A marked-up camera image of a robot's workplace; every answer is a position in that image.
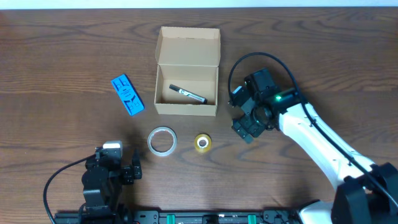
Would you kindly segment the small yellow tape roll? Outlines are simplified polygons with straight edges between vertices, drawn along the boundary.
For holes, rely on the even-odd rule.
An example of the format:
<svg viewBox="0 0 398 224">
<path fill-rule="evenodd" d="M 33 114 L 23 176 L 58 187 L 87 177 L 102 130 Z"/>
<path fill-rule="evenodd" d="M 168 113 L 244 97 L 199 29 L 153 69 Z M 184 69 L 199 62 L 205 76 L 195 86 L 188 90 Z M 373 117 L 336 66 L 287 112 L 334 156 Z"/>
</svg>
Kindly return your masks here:
<svg viewBox="0 0 398 224">
<path fill-rule="evenodd" d="M 195 138 L 194 142 L 195 150 L 199 153 L 206 153 L 212 147 L 212 141 L 209 135 L 199 134 Z"/>
</svg>

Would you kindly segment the blue plastic tape dispenser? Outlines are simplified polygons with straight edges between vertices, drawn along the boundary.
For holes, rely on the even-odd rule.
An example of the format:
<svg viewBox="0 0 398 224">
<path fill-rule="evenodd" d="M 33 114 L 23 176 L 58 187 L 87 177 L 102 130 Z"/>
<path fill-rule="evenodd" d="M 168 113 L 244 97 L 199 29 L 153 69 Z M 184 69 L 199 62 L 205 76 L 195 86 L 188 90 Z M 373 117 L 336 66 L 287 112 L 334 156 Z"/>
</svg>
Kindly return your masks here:
<svg viewBox="0 0 398 224">
<path fill-rule="evenodd" d="M 144 103 L 125 73 L 114 78 L 111 84 L 130 116 L 144 111 Z"/>
</svg>

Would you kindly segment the black and white marker pen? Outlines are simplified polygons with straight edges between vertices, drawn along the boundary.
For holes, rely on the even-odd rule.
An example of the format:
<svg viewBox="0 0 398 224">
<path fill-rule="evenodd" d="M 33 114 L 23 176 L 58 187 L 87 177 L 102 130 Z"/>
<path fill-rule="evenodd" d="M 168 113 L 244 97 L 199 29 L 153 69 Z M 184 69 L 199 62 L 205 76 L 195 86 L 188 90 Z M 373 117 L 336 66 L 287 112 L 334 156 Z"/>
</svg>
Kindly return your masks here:
<svg viewBox="0 0 398 224">
<path fill-rule="evenodd" d="M 191 98 L 191 99 L 193 99 L 193 100 L 199 102 L 200 104 L 205 105 L 205 104 L 207 104 L 207 102 L 208 102 L 208 100 L 207 100 L 205 97 L 202 97 L 202 96 L 200 96 L 200 95 L 197 95 L 197 94 L 195 94 L 195 93 L 193 93 L 193 92 L 191 92 L 191 91 L 188 91 L 188 90 L 186 90 L 186 89 L 180 88 L 179 86 L 170 84 L 170 85 L 169 85 L 169 88 L 170 88 L 171 90 L 173 90 L 173 91 L 176 91 L 177 93 L 179 93 L 179 94 L 181 94 L 181 95 L 183 95 L 183 96 L 189 97 L 189 98 Z"/>
</svg>

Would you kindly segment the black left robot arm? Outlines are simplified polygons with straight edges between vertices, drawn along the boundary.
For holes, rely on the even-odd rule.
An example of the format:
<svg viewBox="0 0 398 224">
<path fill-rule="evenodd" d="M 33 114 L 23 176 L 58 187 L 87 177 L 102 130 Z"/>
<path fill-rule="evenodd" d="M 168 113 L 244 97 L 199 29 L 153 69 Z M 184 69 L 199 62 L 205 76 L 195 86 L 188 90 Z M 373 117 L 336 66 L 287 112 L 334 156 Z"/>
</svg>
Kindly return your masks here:
<svg viewBox="0 0 398 224">
<path fill-rule="evenodd" d="M 139 153 L 134 152 L 129 165 L 122 165 L 122 150 L 97 147 L 85 162 L 81 181 L 85 212 L 79 210 L 80 223 L 133 223 L 130 209 L 119 202 L 124 185 L 142 178 Z"/>
</svg>

